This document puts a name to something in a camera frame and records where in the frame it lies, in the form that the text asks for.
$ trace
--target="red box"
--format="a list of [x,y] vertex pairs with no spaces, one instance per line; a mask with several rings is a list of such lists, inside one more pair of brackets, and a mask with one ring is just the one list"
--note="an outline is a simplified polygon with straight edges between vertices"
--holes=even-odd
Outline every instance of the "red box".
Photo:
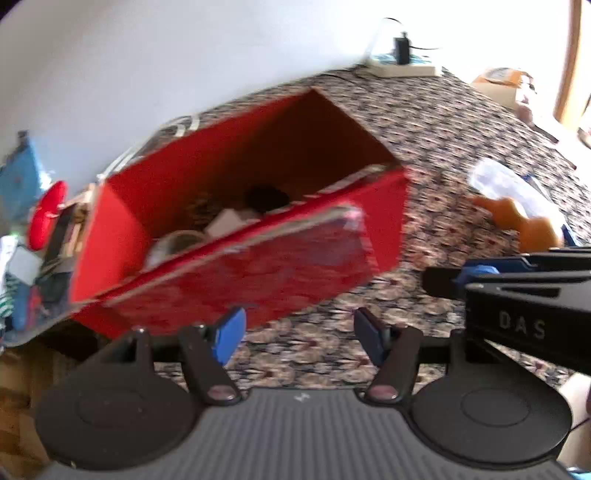
[[[256,184],[295,203],[142,271],[154,239],[186,227],[199,192],[238,207]],[[235,305],[249,327],[281,318],[396,265],[406,186],[388,149],[315,90],[200,129],[101,185],[74,317],[110,338],[211,323]]]

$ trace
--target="orange object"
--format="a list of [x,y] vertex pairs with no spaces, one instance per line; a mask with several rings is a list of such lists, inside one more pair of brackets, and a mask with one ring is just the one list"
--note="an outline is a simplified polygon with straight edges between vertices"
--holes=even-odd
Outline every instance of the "orange object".
[[564,246],[564,236],[559,226],[553,225],[546,217],[528,218],[524,208],[514,199],[491,200],[477,196],[472,199],[472,203],[488,210],[498,228],[518,231],[519,251],[522,253]]

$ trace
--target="wooden door frame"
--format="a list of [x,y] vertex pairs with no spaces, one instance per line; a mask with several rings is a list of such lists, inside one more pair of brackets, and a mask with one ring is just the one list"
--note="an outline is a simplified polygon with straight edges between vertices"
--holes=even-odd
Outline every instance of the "wooden door frame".
[[591,1],[570,0],[569,44],[554,108],[556,120],[576,132],[590,95]]

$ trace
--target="blue gripper pad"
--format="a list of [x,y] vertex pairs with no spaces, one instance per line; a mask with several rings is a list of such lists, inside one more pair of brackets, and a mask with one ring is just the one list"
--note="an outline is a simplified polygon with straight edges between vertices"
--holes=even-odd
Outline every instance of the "blue gripper pad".
[[389,326],[368,310],[359,309],[353,315],[353,331],[371,362],[381,367],[389,351]]
[[495,267],[497,273],[527,273],[535,271],[524,257],[505,257],[505,258],[471,258],[464,263],[463,268],[477,267],[486,262],[486,265]]
[[232,309],[216,322],[212,330],[213,356],[226,365],[246,332],[246,312],[242,308]]
[[571,227],[567,223],[562,226],[564,241],[569,247],[582,247],[583,244],[577,238]]
[[454,280],[458,296],[460,298],[464,297],[464,287],[467,283],[473,282],[474,277],[477,275],[498,275],[499,273],[499,270],[492,265],[474,265],[462,268],[462,271]]

